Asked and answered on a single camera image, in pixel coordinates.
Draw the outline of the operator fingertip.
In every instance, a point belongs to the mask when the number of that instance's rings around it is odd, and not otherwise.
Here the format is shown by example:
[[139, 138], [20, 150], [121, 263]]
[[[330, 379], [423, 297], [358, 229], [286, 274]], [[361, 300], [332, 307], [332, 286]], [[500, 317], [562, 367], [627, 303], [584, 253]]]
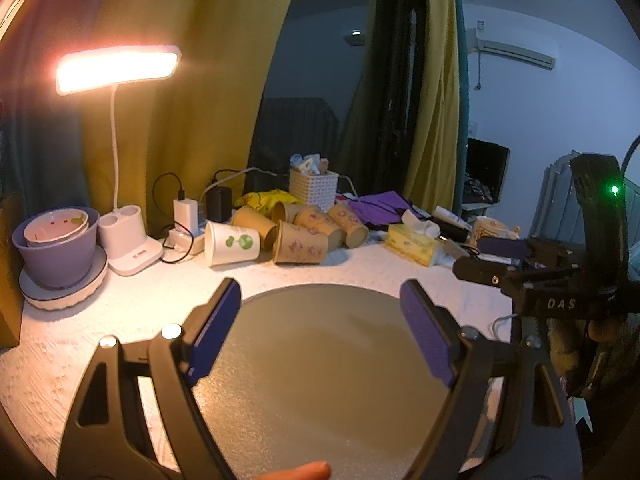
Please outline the operator fingertip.
[[313, 462], [291, 469], [271, 471], [256, 480], [329, 480], [332, 469], [327, 462]]

